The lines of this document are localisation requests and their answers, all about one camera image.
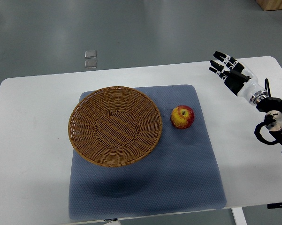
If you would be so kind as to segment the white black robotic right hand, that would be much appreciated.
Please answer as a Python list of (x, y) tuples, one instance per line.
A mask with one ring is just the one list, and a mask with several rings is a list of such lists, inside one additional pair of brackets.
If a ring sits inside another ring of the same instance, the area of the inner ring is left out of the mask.
[(213, 56), (220, 62), (210, 61), (209, 70), (218, 75), (233, 94), (245, 98), (251, 105), (268, 97), (256, 75), (240, 61), (219, 51), (215, 51)]

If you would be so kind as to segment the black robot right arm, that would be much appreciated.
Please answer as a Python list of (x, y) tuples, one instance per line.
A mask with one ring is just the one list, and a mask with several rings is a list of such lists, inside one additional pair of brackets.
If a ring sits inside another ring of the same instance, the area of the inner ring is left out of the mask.
[[(265, 94), (261, 94), (254, 100), (259, 112), (265, 113), (264, 120), (255, 127), (256, 138), (266, 145), (280, 144), (282, 146), (282, 99), (272, 97), (269, 80), (265, 79)], [(260, 133), (265, 127), (274, 138), (273, 141), (266, 140)]]

